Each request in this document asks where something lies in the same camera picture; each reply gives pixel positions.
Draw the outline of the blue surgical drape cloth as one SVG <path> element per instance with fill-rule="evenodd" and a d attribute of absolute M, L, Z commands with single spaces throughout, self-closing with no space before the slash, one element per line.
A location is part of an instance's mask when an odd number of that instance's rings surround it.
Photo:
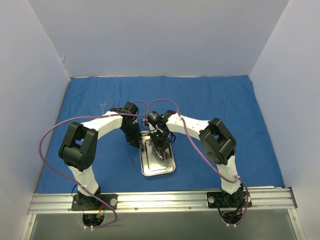
<path fill-rule="evenodd" d="M 236 139 L 235 163 L 239 176 L 249 187 L 284 186 L 281 169 L 247 76 L 233 77 L 87 77 L 71 79 L 58 121 L 102 113 L 98 102 L 115 107 L 137 101 L 141 112 L 145 103 L 164 113 L 179 109 L 198 120 L 221 119 Z M 119 129 L 97 143 L 92 165 L 103 192 L 164 192 L 218 189 L 219 176 L 200 157 L 200 141 L 177 134 L 172 144 L 175 170 L 144 176 L 138 148 L 129 145 Z"/>

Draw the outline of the stainless steel instrument tray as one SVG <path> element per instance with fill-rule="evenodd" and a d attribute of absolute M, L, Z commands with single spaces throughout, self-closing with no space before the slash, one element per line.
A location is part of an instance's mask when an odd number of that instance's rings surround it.
<path fill-rule="evenodd" d="M 145 152 L 145 142 L 152 141 L 147 131 L 141 132 L 142 145 L 139 146 L 142 174 L 146 177 L 169 174 L 175 171 L 176 164 L 171 146 L 161 155 L 163 159 L 148 159 Z"/>

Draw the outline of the steel forceps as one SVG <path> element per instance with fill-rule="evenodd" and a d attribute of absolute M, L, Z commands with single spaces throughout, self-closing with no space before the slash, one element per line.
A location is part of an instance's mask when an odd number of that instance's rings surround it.
<path fill-rule="evenodd" d="M 109 101 L 98 102 L 98 106 L 101 108 L 101 115 L 102 116 L 105 114 L 105 109 L 108 105 L 109 105 Z"/>
<path fill-rule="evenodd" d="M 158 149 L 155 147 L 152 141 L 147 140 L 144 143 L 144 148 L 146 152 L 146 157 L 148 160 L 150 159 L 163 159 L 163 156 L 161 153 L 158 151 Z"/>

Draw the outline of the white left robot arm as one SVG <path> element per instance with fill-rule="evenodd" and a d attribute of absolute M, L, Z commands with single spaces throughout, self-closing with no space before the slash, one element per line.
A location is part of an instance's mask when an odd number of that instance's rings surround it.
<path fill-rule="evenodd" d="M 142 135 L 137 122 L 138 107 L 130 102 L 122 108 L 111 108 L 104 115 L 91 121 L 72 122 L 67 129 L 58 156 L 71 170 L 77 184 L 77 192 L 83 204 L 90 210 L 100 206 L 100 186 L 95 179 L 92 164 L 98 140 L 120 129 L 126 142 L 134 147 L 142 145 Z"/>

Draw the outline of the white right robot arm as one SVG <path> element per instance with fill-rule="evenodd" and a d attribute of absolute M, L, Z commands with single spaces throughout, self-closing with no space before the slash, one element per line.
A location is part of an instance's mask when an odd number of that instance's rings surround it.
<path fill-rule="evenodd" d="M 220 119 L 198 120 L 168 110 L 161 115 L 151 112 L 147 122 L 151 129 L 149 136 L 159 153 L 170 147 L 173 140 L 169 135 L 173 133 L 184 134 L 189 140 L 199 140 L 204 149 L 204 153 L 198 151 L 200 156 L 208 164 L 217 166 L 214 171 L 221 179 L 223 203 L 232 207 L 240 201 L 243 185 L 235 161 L 237 142 Z"/>

